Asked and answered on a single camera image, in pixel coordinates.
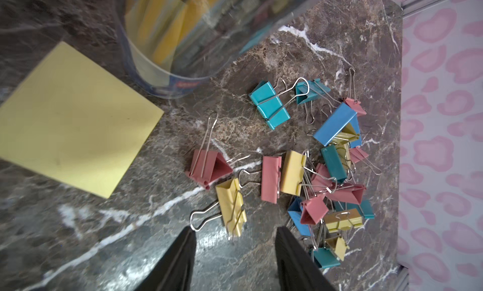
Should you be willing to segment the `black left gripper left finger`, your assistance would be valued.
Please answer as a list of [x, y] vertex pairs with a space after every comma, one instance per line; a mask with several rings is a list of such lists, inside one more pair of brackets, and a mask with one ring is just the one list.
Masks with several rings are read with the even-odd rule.
[[186, 226], [135, 290], [190, 290], [196, 233]]

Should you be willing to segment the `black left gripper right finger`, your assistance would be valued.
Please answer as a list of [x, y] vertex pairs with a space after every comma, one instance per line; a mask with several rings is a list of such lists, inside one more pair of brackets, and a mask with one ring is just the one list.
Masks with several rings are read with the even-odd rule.
[[277, 228], [275, 255], [281, 290], [335, 290], [285, 226]]

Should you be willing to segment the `dark pink binder clip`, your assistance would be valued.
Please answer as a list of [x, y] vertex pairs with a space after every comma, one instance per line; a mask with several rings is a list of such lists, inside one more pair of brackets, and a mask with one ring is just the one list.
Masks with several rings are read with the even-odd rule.
[[191, 180], [206, 190], [210, 188], [213, 182], [232, 174], [235, 163], [250, 156], [241, 157], [238, 154], [234, 158], [227, 160], [221, 152], [210, 149], [213, 131], [218, 119], [219, 115], [217, 112], [212, 112], [208, 117], [207, 128], [201, 145], [197, 150], [194, 150], [191, 165], [185, 171], [185, 174]]

